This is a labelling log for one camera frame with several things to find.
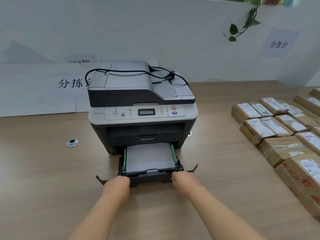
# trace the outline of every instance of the power cord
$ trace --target power cord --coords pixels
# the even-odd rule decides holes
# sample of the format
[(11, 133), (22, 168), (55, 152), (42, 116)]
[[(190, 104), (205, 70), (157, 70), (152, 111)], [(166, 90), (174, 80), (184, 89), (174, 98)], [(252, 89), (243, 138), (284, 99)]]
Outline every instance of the power cord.
[(143, 73), (146, 73), (146, 74), (148, 74), (148, 75), (150, 75), (150, 76), (153, 76), (153, 77), (159, 78), (159, 79), (167, 79), (167, 78), (169, 78), (169, 77), (170, 77), (170, 78), (174, 78), (175, 76), (178, 76), (178, 77), (180, 77), (180, 78), (186, 83), (186, 85), (188, 85), (188, 87), (190, 88), (188, 82), (187, 82), (182, 76), (178, 75), (178, 74), (175, 73), (174, 71), (170, 71), (170, 70), (167, 70), (167, 69), (165, 69), (165, 68), (158, 67), (158, 66), (157, 66), (157, 67), (154, 67), (154, 68), (160, 68), (160, 69), (165, 70), (165, 71), (167, 71), (167, 72), (169, 72), (169, 73), (168, 73), (166, 76), (164, 76), (164, 77), (160, 77), (160, 76), (156, 76), (156, 75), (154, 75), (154, 74), (152, 74), (152, 73), (150, 73), (150, 72), (142, 71), (142, 70), (118, 71), (118, 70), (110, 70), (110, 69), (100, 69), (100, 68), (96, 68), (96, 69), (92, 69), (92, 70), (88, 71), (88, 72), (86, 73), (85, 77), (84, 77), (84, 80), (85, 80), (87, 86), (89, 86), (90, 84), (89, 84), (89, 82), (88, 82), (88, 80), (87, 80), (87, 76), (88, 76), (89, 73), (94, 72), (94, 71), (105, 72), (105, 73), (107, 73), (107, 72), (143, 72)]

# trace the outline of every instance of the wooden table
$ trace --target wooden table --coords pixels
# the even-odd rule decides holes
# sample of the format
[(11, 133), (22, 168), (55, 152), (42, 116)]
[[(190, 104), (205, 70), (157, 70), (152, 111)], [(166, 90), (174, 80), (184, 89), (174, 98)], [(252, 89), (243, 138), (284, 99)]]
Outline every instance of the wooden table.
[[(261, 97), (290, 100), (275, 81), (190, 84), (199, 110), (178, 157), (212, 194), (268, 239), (318, 240), (312, 218), (230, 115), (236, 103)], [(67, 140), (79, 144), (65, 147)], [(0, 239), (67, 239), (100, 196), (95, 175), (117, 175), (88, 113), (0, 119)], [(172, 184), (132, 188), (110, 239), (210, 239), (191, 204)]]

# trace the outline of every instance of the lenovo printer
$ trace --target lenovo printer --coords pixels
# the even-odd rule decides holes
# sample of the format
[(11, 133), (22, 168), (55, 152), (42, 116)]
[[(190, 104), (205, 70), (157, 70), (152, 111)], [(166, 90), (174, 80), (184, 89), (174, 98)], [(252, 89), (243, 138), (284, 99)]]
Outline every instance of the lenovo printer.
[[(90, 72), (94, 75), (87, 80)], [(171, 182), (172, 172), (183, 170), (175, 149), (198, 116), (195, 97), (179, 71), (142, 60), (102, 60), (85, 80), (89, 121), (108, 153), (121, 155), (118, 175), (129, 177), (131, 187)]]

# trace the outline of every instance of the cardboard box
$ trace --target cardboard box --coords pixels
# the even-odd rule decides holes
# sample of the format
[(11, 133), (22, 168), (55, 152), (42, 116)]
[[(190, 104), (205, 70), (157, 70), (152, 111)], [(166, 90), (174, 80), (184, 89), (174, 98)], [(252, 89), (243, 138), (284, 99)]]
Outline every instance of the cardboard box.
[(311, 119), (313, 119), (317, 123), (320, 123), (320, 117), (318, 115), (316, 115), (315, 113), (312, 113), (311, 111), (307, 110), (305, 107), (301, 106), (300, 104), (297, 104), (294, 101), (287, 101), (287, 104), (289, 104), (294, 109), (304, 113), (306, 116), (310, 117)]
[(294, 134), (293, 131), (273, 117), (261, 118), (261, 121), (276, 134), (276, 137), (292, 136)]
[(255, 110), (257, 110), (262, 117), (272, 117), (273, 113), (271, 113), (265, 106), (263, 106), (261, 103), (259, 102), (250, 102), (249, 103), (252, 107), (255, 108)]
[(295, 136), (267, 138), (258, 145), (258, 148), (274, 168), (288, 157), (315, 154)]
[(310, 131), (299, 132), (294, 135), (315, 154), (320, 156), (320, 137)]
[(312, 126), (310, 131), (312, 131), (313, 133), (315, 133), (317, 136), (320, 137), (320, 126)]
[(259, 118), (245, 120), (240, 126), (240, 131), (254, 146), (259, 145), (265, 138), (277, 136)]
[(300, 124), (304, 125), (306, 128), (309, 128), (313, 125), (319, 125), (320, 124), (315, 121), (314, 119), (311, 119), (310, 117), (306, 116), (300, 109), (295, 108), (294, 106), (291, 106), (290, 104), (286, 103), (285, 101), (278, 100), (282, 105), (287, 108), (288, 115), (290, 115), (292, 118), (294, 118), (296, 121), (298, 121)]
[(274, 115), (283, 115), (288, 112), (288, 109), (283, 107), (283, 105), (273, 97), (261, 98), (259, 102)]
[(243, 121), (254, 118), (261, 118), (262, 115), (258, 113), (250, 104), (236, 104), (232, 106), (231, 115), (242, 124)]
[(312, 89), (309, 94), (311, 96), (314, 96), (315, 98), (317, 99), (320, 99), (320, 88), (317, 88), (317, 89)]
[(287, 126), (293, 132), (307, 131), (308, 128), (296, 121), (293, 117), (287, 114), (277, 115), (274, 117), (283, 125)]
[(303, 154), (280, 164), (275, 172), (294, 193), (306, 210), (320, 217), (320, 157)]
[(317, 116), (320, 116), (320, 100), (317, 98), (310, 95), (297, 94), (293, 101), (310, 110), (312, 113), (315, 113)]

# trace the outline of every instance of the hand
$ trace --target hand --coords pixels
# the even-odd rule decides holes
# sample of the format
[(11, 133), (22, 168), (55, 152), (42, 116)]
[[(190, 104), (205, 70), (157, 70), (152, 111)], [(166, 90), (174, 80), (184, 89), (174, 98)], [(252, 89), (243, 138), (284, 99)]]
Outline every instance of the hand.
[(102, 190), (102, 196), (115, 197), (120, 202), (126, 201), (130, 193), (130, 178), (117, 176), (107, 181)]
[(187, 171), (173, 172), (172, 182), (176, 190), (187, 197), (195, 188), (201, 186), (194, 173)]

